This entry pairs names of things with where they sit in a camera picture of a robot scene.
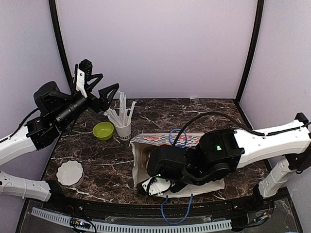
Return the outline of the brown cardboard cup carrier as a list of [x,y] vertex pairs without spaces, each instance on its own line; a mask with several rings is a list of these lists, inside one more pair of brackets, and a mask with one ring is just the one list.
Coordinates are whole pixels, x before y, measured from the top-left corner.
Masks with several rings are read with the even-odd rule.
[[154,146],[147,146],[146,148],[142,150],[142,153],[141,153],[141,167],[142,168],[147,168],[150,155],[154,149],[155,149]]

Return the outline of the blue checkered paper bag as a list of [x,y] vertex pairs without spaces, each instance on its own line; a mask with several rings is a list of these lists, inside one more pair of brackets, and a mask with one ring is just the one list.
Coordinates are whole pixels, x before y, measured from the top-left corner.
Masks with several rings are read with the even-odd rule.
[[[176,134],[174,129],[170,133],[143,133],[135,136],[130,144],[132,146],[132,152],[134,156],[134,167],[132,169],[134,189],[140,193],[149,197],[161,197],[165,200],[162,202],[160,209],[164,221],[171,226],[176,226],[184,222],[189,213],[193,197],[205,193],[219,191],[225,188],[225,182],[223,179],[209,182],[202,186],[179,184],[176,181],[164,178],[164,175],[158,174],[155,177],[151,177],[147,173],[148,163],[152,152],[161,145],[170,146],[173,143],[173,136]],[[185,216],[178,222],[170,222],[165,216],[164,205],[171,198],[185,198],[189,197],[189,203]]]

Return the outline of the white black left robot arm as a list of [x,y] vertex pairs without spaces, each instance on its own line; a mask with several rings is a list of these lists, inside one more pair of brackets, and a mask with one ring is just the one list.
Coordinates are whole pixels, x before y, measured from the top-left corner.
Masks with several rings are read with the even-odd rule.
[[[92,94],[93,88],[103,78],[102,74],[84,78],[79,71],[73,78],[71,93],[59,90],[55,81],[41,86],[34,93],[37,108],[32,110],[19,124],[18,128],[0,141],[0,163],[4,165],[22,155],[39,151],[51,145],[67,127],[75,122],[87,109],[98,113],[110,107],[119,84],[115,83],[99,90],[99,96]],[[35,181],[0,173],[1,195],[49,201],[57,211],[69,207],[56,181]]]

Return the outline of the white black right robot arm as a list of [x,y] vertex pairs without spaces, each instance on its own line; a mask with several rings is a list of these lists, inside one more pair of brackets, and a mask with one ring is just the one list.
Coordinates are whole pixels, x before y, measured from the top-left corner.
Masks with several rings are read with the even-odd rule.
[[149,158],[149,179],[142,188],[149,196],[177,193],[187,185],[201,186],[221,180],[251,163],[282,156],[268,176],[254,187],[248,207],[259,210],[293,173],[311,165],[309,120],[298,113],[294,121],[254,131],[239,125],[205,133],[198,144],[179,147],[176,143],[156,147]]

